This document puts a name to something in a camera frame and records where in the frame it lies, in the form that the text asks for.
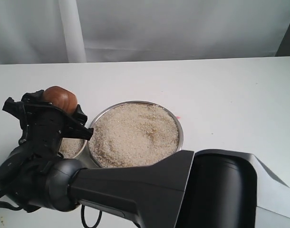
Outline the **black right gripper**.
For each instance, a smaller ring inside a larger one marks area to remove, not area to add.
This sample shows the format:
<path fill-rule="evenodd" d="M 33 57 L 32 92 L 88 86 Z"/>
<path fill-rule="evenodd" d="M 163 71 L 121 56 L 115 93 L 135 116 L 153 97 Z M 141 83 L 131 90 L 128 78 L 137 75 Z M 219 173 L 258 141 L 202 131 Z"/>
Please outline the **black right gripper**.
<path fill-rule="evenodd" d="M 22 136 L 19 145 L 10 155 L 16 153 L 40 157 L 56 156 L 63 138 L 90 140 L 92 128 L 86 128 L 87 116 L 80 104 L 72 115 L 52 103 L 43 101 L 44 90 L 25 93 L 15 102 L 9 97 L 2 108 L 19 120 Z"/>

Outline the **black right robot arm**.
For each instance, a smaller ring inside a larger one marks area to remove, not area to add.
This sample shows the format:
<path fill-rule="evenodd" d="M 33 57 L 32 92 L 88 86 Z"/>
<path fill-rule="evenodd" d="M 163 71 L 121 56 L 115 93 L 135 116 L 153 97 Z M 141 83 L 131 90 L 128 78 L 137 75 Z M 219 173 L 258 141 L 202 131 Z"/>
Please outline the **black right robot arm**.
<path fill-rule="evenodd" d="M 90 139 L 79 106 L 69 115 L 43 90 L 8 98 L 19 145 L 0 165 L 0 208 L 28 213 L 92 207 L 139 228 L 252 228 L 257 175 L 246 154 L 179 151 L 150 166 L 88 169 L 59 152 L 62 138 Z"/>

